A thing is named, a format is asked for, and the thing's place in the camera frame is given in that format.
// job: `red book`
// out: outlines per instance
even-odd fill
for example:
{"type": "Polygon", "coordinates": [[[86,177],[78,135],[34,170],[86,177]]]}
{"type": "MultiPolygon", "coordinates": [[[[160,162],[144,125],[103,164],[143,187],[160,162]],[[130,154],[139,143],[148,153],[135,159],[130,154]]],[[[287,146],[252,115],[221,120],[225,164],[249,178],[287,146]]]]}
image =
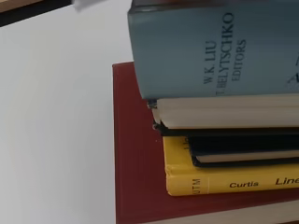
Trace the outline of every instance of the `red book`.
{"type": "Polygon", "coordinates": [[[117,223],[144,223],[299,200],[299,189],[172,197],[162,137],[139,94],[133,63],[113,66],[117,223]]]}

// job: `dark blue book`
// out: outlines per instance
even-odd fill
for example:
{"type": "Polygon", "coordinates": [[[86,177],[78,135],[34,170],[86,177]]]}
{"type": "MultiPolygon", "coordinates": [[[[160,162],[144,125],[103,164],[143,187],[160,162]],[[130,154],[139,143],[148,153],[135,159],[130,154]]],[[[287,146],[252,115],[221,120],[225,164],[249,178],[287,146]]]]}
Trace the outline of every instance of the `dark blue book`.
{"type": "Polygon", "coordinates": [[[195,166],[242,166],[299,162],[299,138],[281,136],[196,136],[189,138],[195,166]]]}

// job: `book spine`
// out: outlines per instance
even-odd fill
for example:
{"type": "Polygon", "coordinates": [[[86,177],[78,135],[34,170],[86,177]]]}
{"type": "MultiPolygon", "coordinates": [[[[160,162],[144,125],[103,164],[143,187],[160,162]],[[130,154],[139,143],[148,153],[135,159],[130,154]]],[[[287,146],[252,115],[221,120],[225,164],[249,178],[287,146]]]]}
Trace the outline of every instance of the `book spine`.
{"type": "Polygon", "coordinates": [[[142,97],[298,93],[298,7],[272,0],[129,13],[142,97]]]}
{"type": "Polygon", "coordinates": [[[260,175],[227,175],[225,172],[217,175],[172,175],[166,167],[166,187],[172,196],[292,189],[299,187],[299,174],[296,170],[288,170],[260,175]]]}

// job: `book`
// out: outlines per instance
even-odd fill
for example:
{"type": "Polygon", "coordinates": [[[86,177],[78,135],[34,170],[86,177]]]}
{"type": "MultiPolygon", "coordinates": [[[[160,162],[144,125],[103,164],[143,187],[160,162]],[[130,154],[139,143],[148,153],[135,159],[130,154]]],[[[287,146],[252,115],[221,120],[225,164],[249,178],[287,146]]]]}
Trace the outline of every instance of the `book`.
{"type": "Polygon", "coordinates": [[[18,7],[25,7],[27,5],[37,3],[40,1],[42,0],[0,0],[0,13],[18,7]]]}
{"type": "Polygon", "coordinates": [[[201,163],[270,160],[299,162],[299,142],[295,135],[189,137],[191,154],[201,163]]]}
{"type": "Polygon", "coordinates": [[[299,188],[299,164],[197,168],[185,137],[164,137],[167,191],[170,195],[299,188]]]}
{"type": "Polygon", "coordinates": [[[299,94],[164,98],[149,107],[169,129],[299,127],[299,94]]]}
{"type": "Polygon", "coordinates": [[[298,135],[297,127],[286,128],[233,128],[233,129],[169,129],[164,124],[153,121],[153,129],[162,136],[279,136],[298,135]]]}
{"type": "MultiPolygon", "coordinates": [[[[273,211],[266,209],[268,206],[272,208],[272,205],[266,204],[299,200],[299,189],[188,197],[168,195],[165,186],[163,139],[151,128],[152,115],[147,109],[147,102],[140,97],[133,63],[113,66],[113,101],[117,223],[163,223],[169,218],[172,218],[169,223],[182,223],[184,218],[188,217],[190,223],[198,223],[200,220],[201,224],[207,224],[216,223],[211,221],[214,217],[222,217],[222,223],[239,224],[240,219],[236,217],[240,208],[249,211],[246,215],[242,213],[242,218],[249,220],[252,217],[250,214],[260,211],[261,215],[252,223],[270,223],[265,211],[273,211]]],[[[287,218],[276,217],[276,222],[296,218],[287,205],[279,205],[278,211],[287,218]]]]}
{"type": "Polygon", "coordinates": [[[298,1],[275,0],[133,6],[128,21],[142,97],[298,93],[297,8],[298,1]]]}

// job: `white surface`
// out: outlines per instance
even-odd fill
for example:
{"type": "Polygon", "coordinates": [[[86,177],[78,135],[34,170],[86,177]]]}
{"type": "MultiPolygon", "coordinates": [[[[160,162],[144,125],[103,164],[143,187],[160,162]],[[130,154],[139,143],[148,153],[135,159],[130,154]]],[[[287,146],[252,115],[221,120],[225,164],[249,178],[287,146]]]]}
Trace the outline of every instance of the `white surface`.
{"type": "Polygon", "coordinates": [[[95,4],[99,4],[105,0],[73,0],[73,6],[76,10],[81,11],[85,8],[92,7],[95,4]]]}
{"type": "Polygon", "coordinates": [[[0,29],[0,223],[114,223],[113,63],[132,60],[106,1],[0,29]]]}

